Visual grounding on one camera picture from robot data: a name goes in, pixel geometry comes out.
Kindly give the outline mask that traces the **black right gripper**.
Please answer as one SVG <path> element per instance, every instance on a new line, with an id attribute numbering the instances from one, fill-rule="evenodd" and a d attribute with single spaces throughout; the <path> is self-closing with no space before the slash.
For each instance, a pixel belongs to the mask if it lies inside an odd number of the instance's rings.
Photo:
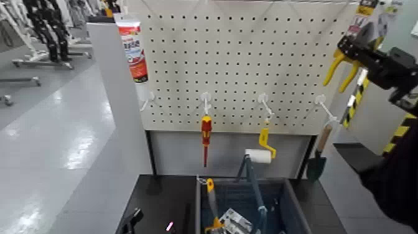
<path id="1" fill-rule="evenodd" d="M 342 62 L 368 68 L 369 80 L 384 90 L 413 90 L 417 86 L 417 59 L 397 47 L 388 53 L 376 51 L 376 39 L 343 36 L 337 43 L 337 65 Z"/>

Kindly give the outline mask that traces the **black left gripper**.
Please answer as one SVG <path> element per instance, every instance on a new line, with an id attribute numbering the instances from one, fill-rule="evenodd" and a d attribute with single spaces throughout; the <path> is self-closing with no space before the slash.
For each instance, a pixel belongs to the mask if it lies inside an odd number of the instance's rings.
<path id="1" fill-rule="evenodd" d="M 144 217 L 144 214 L 140 208 L 135 208 L 134 212 L 130 215 L 128 215 L 126 218 L 123 218 L 122 220 L 122 226 L 121 226 L 121 234 L 135 234 L 135 226 L 137 223 L 139 223 Z M 170 221 L 166 228 L 165 228 L 166 234 L 177 234 L 178 228 L 177 228 L 177 222 Z"/>

